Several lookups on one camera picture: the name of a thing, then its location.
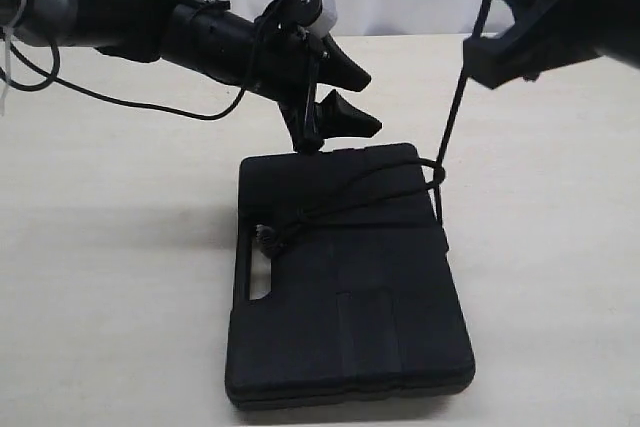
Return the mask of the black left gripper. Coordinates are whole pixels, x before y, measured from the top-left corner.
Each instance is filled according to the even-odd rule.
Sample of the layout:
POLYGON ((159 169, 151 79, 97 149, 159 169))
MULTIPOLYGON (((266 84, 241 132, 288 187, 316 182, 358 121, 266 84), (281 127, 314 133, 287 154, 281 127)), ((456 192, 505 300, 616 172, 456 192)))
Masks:
POLYGON ((251 91, 278 104, 296 152, 317 152, 324 139, 372 138, 382 122, 336 90, 316 104, 317 85, 363 91, 370 74, 331 35, 322 41, 303 27, 258 21, 249 61, 251 91))

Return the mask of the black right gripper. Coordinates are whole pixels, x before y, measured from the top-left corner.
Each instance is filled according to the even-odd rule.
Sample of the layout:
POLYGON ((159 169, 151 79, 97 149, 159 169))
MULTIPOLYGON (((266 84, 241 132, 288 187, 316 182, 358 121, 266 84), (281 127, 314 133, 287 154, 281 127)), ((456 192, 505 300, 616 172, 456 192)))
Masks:
POLYGON ((502 0, 514 22, 463 43, 466 74, 489 89, 608 57, 639 65, 639 0, 502 0))

